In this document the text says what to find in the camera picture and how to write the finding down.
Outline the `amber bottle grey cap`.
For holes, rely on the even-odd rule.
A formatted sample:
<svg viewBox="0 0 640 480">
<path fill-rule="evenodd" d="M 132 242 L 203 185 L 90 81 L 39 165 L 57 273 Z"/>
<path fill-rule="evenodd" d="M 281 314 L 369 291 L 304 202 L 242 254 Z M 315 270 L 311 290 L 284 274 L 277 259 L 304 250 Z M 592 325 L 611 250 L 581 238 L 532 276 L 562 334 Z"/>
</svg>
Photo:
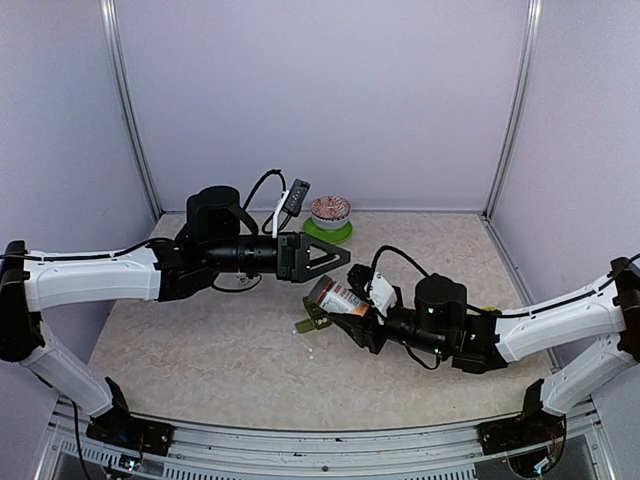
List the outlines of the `amber bottle grey cap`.
<svg viewBox="0 0 640 480">
<path fill-rule="evenodd" d="M 309 299 L 328 313 L 364 316 L 369 310 L 366 302 L 327 275 L 312 287 Z"/>
</svg>

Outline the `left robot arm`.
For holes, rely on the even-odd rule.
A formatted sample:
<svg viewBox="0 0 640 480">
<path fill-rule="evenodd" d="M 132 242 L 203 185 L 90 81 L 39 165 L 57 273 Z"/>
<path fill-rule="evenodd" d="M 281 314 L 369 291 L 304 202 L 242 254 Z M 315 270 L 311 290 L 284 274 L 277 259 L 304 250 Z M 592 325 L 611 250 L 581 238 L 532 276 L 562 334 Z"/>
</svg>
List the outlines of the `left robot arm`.
<svg viewBox="0 0 640 480">
<path fill-rule="evenodd" d="M 121 445 L 140 434 L 119 386 L 94 374 L 45 326 L 46 309 L 115 300 L 170 302 L 215 285 L 225 273 L 272 274 L 305 283 L 349 263 L 348 251 L 275 227 L 261 233 L 237 189 L 210 186 L 186 202 L 175 238 L 119 251 L 45 253 L 10 242 L 1 256 L 1 358 L 29 369 L 72 400 Z"/>
</svg>

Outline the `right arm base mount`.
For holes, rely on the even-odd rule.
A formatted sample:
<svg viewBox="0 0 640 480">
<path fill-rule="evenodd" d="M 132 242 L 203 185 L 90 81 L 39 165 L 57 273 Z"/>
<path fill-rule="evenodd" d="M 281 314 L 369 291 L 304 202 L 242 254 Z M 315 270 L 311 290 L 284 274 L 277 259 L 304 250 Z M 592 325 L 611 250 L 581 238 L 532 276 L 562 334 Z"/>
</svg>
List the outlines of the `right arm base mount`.
<svg viewBox="0 0 640 480">
<path fill-rule="evenodd" d="M 477 427 L 484 455 L 517 450 L 550 441 L 565 433 L 566 415 L 554 415 L 542 409 L 540 401 L 512 417 L 480 423 Z"/>
</svg>

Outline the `green pill organizer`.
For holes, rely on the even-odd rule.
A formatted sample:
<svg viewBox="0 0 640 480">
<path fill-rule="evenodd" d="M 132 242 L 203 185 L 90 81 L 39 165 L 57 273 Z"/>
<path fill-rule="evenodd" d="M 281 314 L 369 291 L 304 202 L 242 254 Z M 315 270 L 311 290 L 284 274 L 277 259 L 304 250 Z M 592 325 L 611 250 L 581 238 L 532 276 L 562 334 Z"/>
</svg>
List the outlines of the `green pill organizer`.
<svg viewBox="0 0 640 480">
<path fill-rule="evenodd" d="M 302 302 L 307 312 L 307 317 L 295 323 L 294 327 L 298 334 L 322 330 L 332 324 L 329 314 L 309 297 L 304 297 Z"/>
</svg>

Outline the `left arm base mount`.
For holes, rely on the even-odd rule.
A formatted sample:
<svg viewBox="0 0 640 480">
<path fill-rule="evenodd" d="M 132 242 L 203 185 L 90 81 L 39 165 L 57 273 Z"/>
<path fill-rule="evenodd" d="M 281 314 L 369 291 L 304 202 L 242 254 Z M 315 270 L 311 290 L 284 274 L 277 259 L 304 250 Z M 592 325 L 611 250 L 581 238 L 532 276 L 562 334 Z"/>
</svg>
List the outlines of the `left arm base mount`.
<svg viewBox="0 0 640 480">
<path fill-rule="evenodd" d="M 86 435 L 105 444 L 165 457 L 174 431 L 175 428 L 169 423 L 111 410 L 97 418 L 91 418 Z"/>
</svg>

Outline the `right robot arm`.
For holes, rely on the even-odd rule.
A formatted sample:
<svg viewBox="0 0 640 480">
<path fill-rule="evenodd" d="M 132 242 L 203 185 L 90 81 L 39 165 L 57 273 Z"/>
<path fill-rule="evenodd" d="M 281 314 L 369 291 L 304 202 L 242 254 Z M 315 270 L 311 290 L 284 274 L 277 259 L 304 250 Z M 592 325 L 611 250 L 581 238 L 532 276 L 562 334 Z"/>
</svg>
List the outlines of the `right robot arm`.
<svg viewBox="0 0 640 480">
<path fill-rule="evenodd" d="M 626 369 L 639 363 L 638 256 L 619 257 L 609 272 L 587 286 L 552 300 L 513 310 L 491 310 L 467 301 L 467 289 L 436 273 L 423 273 L 412 307 L 374 265 L 356 264 L 351 291 L 363 301 L 361 313 L 329 313 L 359 347 L 377 354 L 388 342 L 434 357 L 465 373 L 485 374 L 553 347 L 585 337 L 595 342 L 555 374 L 525 393 L 511 426 L 523 444 L 535 442 L 551 419 L 571 408 Z"/>
</svg>

